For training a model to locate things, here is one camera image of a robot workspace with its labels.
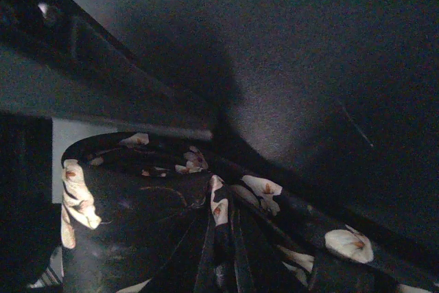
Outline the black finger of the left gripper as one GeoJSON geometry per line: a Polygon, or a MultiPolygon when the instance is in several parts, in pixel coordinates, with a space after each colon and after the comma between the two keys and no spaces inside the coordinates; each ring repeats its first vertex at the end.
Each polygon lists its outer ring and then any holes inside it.
{"type": "Polygon", "coordinates": [[[60,241],[53,118],[208,141],[214,116],[158,80],[72,0],[1,0],[1,284],[35,279],[60,241]]]}

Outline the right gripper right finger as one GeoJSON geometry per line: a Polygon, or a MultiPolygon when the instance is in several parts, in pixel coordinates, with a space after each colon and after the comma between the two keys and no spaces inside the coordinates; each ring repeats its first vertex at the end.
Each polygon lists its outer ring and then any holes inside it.
{"type": "Polygon", "coordinates": [[[291,239],[271,221],[242,203],[233,211],[235,251],[238,268],[250,277],[251,292],[306,292],[296,274],[283,264],[279,245],[288,246],[291,239]]]}

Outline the black floral patterned tie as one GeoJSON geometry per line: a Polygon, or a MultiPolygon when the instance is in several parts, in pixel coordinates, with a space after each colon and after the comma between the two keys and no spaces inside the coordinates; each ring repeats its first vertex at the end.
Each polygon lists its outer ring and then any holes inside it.
{"type": "Polygon", "coordinates": [[[251,292],[238,268],[233,211],[242,203],[291,239],[283,264],[306,292],[437,292],[424,270],[354,222],[331,217],[269,179],[180,139],[142,132],[80,140],[62,155],[65,292],[142,292],[142,215],[207,206],[206,238],[192,292],[251,292]]]}

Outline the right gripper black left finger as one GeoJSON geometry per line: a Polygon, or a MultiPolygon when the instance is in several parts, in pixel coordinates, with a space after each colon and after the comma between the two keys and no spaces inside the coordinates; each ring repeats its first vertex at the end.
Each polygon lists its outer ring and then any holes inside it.
{"type": "Polygon", "coordinates": [[[142,292],[193,291],[205,240],[211,236],[209,222],[206,205],[141,216],[139,263],[147,275],[142,292]]]}

